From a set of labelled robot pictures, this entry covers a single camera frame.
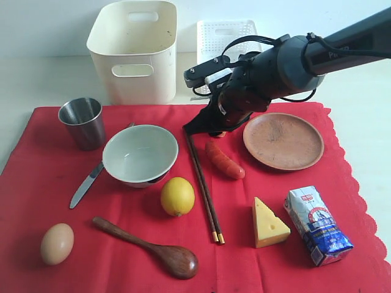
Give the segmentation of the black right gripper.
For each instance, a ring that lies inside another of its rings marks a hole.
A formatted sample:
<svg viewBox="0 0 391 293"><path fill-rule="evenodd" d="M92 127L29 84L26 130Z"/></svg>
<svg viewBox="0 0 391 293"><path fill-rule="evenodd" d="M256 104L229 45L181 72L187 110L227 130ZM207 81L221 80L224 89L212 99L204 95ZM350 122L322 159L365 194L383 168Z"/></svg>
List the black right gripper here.
<svg viewBox="0 0 391 293"><path fill-rule="evenodd" d="M259 42L272 47L264 52L251 51L229 66L233 73L213 96L211 106L203 108L183 126L187 134L208 133L222 138L237 128L254 112L265 112L274 99L288 100L290 95L307 92L313 96L323 76L309 72L304 53L308 41L304 36L284 35L277 39L248 35L230 42L226 48L244 42Z"/></svg>

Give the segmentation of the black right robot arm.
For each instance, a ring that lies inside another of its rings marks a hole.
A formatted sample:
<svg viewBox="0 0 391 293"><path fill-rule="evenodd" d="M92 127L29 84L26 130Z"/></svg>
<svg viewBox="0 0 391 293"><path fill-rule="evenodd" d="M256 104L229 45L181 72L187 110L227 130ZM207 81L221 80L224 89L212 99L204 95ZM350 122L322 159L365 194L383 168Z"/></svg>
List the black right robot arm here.
<svg viewBox="0 0 391 293"><path fill-rule="evenodd" d="M234 45L258 42L269 46L232 62L221 54L186 70L186 85L197 90L207 78L225 69L231 73L211 82L209 103L189 123L187 134L211 135L233 131L252 113L265 112L271 101L292 101L293 95L313 96L326 74L390 57L390 10L385 9L332 35L283 35L269 38L248 35Z"/></svg>

